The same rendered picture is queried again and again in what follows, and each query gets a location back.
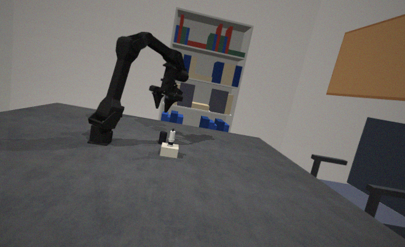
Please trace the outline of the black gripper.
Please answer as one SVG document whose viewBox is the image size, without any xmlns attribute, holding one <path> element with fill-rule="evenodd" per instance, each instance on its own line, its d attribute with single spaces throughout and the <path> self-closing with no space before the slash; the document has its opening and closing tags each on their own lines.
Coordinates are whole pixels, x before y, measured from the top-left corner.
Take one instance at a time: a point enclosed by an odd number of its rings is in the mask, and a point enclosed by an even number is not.
<svg viewBox="0 0 405 247">
<path fill-rule="evenodd" d="M 168 98 L 165 98 L 165 112 L 167 113 L 167 111 L 170 109 L 173 103 L 183 100 L 183 96 L 174 93 L 173 88 L 174 85 L 177 84 L 175 80 L 163 77 L 161 81 L 162 81 L 161 87 L 152 85 L 150 86 L 149 90 L 152 91 L 156 109 L 159 108 L 161 99 L 164 97 L 164 95 L 168 96 Z"/>
</svg>

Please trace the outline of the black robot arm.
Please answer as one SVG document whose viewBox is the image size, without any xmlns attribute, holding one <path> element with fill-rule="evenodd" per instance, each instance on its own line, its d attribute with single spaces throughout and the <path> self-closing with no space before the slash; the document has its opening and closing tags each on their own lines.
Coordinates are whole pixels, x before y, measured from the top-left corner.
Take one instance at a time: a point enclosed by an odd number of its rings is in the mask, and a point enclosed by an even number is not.
<svg viewBox="0 0 405 247">
<path fill-rule="evenodd" d="M 163 56 L 166 61 L 163 64 L 166 66 L 164 77 L 180 82 L 188 80 L 189 75 L 184 66 L 182 53 L 167 47 L 151 33 L 140 32 L 118 38 L 116 45 L 117 62 L 107 95 L 96 112 L 88 118 L 88 122 L 92 124 L 88 144 L 107 146 L 111 142 L 113 136 L 111 129 L 116 128 L 124 111 L 120 100 L 131 64 L 138 58 L 140 51 L 147 46 Z"/>
</svg>

